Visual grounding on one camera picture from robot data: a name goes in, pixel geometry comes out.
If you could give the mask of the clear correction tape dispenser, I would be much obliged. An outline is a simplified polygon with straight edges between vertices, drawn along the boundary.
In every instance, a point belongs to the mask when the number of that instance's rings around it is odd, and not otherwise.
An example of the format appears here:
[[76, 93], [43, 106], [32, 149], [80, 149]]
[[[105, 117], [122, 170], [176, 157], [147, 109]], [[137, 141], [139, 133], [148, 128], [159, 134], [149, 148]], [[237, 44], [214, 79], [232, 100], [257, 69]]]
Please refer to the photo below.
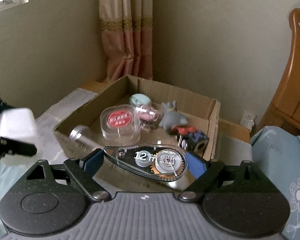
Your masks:
[[172, 145], [106, 146], [103, 151], [108, 160], [118, 167], [156, 181], [176, 181], [188, 167], [186, 153]]

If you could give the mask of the mint green round case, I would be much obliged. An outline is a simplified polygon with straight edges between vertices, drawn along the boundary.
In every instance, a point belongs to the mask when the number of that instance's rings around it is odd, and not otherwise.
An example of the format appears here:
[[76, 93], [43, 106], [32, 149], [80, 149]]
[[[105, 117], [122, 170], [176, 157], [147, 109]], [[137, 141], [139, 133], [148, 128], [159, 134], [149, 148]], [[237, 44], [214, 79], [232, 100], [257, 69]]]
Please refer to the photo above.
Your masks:
[[151, 99], [146, 96], [145, 94], [133, 94], [130, 98], [129, 98], [129, 104], [133, 107], [137, 107], [139, 105], [147, 105], [150, 106], [152, 104]]

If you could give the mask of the wooden bed headboard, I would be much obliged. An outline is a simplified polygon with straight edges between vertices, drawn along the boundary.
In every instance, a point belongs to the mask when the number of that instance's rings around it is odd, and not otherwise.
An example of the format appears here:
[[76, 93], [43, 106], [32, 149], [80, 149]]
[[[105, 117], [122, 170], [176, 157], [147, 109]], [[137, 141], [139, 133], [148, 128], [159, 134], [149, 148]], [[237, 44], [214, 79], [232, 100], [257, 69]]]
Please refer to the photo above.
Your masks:
[[300, 8], [290, 12], [289, 27], [292, 31], [289, 59], [257, 130], [278, 126], [293, 135], [300, 135]]

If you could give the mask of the white plastic bottle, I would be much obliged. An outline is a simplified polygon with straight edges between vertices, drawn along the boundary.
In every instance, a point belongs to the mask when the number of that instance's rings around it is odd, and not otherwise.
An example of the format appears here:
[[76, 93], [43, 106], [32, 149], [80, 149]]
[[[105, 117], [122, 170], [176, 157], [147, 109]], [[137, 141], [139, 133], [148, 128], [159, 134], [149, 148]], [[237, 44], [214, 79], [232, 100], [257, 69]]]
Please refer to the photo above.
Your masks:
[[40, 145], [38, 128], [29, 108], [4, 110], [0, 114], [0, 137]]

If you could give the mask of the small bottle with pink items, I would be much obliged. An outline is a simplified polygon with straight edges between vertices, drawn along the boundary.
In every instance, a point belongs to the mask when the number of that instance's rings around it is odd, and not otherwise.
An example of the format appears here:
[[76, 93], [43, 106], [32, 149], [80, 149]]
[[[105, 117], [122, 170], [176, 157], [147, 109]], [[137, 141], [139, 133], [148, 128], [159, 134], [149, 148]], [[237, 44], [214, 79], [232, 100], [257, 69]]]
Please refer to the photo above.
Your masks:
[[159, 112], [155, 108], [147, 105], [139, 105], [135, 107], [135, 111], [143, 129], [155, 129], [157, 127]]

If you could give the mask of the grey cat figurine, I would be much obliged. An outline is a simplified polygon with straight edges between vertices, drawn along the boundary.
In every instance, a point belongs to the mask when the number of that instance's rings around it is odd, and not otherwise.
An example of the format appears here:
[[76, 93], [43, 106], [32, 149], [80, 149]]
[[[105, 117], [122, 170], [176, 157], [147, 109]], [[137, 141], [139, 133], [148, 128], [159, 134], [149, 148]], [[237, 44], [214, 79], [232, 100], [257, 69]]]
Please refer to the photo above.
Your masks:
[[177, 111], [177, 102], [163, 102], [163, 116], [159, 123], [159, 127], [167, 133], [172, 133], [172, 130], [177, 126], [187, 126], [187, 117]]

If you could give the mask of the light blue checked tablecloth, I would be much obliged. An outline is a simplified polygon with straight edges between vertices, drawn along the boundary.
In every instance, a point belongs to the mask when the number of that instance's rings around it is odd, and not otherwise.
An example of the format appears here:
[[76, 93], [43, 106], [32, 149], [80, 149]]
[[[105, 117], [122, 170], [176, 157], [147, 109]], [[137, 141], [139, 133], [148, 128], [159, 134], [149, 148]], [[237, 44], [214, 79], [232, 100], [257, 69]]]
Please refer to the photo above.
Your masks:
[[0, 239], [247, 239], [233, 217], [222, 225], [210, 195], [244, 185], [247, 163], [211, 161], [177, 145], [163, 128], [145, 133], [129, 104], [149, 96], [165, 124], [198, 127], [199, 94], [159, 85], [114, 84], [55, 130], [68, 157], [51, 164], [35, 144], [0, 137]]

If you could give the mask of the white wall socket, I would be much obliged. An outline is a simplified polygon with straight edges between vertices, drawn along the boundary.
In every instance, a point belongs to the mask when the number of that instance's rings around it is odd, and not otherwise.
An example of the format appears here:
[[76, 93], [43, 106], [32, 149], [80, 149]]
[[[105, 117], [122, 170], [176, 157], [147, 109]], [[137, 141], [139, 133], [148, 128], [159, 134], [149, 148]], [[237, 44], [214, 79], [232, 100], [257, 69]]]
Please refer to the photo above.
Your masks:
[[253, 130], [253, 127], [255, 126], [255, 119], [256, 115], [254, 113], [245, 110], [240, 120], [240, 125], [249, 129], [249, 131], [251, 132]]

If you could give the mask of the light blue floral bedding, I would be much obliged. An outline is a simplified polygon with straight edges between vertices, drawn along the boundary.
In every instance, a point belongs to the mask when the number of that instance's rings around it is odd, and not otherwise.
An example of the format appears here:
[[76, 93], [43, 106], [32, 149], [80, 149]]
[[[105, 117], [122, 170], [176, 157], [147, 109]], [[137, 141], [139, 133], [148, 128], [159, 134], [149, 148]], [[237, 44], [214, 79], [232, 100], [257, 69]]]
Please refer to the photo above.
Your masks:
[[290, 216], [282, 232], [300, 239], [300, 136], [266, 126], [251, 138], [253, 162], [289, 201]]

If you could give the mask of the black fidget cube red buttons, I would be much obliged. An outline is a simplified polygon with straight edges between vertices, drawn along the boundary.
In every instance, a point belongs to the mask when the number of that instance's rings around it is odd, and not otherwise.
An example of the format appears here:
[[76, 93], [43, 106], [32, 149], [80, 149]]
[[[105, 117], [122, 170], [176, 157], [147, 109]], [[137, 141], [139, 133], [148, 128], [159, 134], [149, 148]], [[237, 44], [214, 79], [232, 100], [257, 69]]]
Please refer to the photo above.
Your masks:
[[194, 126], [175, 126], [171, 135], [175, 136], [179, 147], [196, 154], [203, 154], [209, 142], [207, 135]]

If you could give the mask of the striped pink curtain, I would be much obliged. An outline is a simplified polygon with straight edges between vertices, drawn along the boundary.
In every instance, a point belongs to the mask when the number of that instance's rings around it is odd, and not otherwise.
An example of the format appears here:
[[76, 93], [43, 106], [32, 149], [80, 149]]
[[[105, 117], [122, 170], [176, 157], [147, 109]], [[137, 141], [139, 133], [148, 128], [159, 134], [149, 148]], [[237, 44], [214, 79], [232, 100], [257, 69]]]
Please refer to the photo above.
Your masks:
[[98, 0], [107, 80], [152, 79], [153, 0]]

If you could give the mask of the clear round plastic box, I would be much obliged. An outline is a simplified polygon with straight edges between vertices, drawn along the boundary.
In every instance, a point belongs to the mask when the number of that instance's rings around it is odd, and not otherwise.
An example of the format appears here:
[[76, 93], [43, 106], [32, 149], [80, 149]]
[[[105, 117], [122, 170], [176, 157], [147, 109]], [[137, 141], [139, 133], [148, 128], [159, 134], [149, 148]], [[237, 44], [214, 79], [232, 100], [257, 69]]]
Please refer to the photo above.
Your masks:
[[140, 119], [130, 105], [106, 108], [100, 115], [100, 126], [107, 145], [128, 146], [140, 140]]

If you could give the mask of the brown cardboard box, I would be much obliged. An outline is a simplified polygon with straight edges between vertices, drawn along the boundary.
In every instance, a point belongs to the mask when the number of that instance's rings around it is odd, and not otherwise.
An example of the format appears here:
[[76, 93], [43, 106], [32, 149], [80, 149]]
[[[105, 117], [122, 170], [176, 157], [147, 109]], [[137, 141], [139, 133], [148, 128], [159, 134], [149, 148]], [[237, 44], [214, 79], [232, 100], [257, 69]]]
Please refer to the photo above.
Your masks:
[[105, 151], [96, 181], [119, 191], [179, 193], [195, 181], [193, 162], [215, 155], [220, 103], [186, 89], [125, 76], [56, 128], [70, 158]]

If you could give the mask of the clear glass jar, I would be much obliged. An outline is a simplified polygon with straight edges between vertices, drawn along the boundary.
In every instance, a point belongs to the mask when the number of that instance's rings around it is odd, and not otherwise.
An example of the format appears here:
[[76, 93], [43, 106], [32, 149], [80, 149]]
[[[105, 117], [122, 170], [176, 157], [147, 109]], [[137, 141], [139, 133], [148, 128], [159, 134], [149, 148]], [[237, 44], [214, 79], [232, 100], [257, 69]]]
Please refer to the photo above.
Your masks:
[[88, 126], [78, 125], [69, 134], [69, 140], [73, 143], [84, 146], [89, 152], [103, 146], [97, 140], [97, 134], [93, 132]]

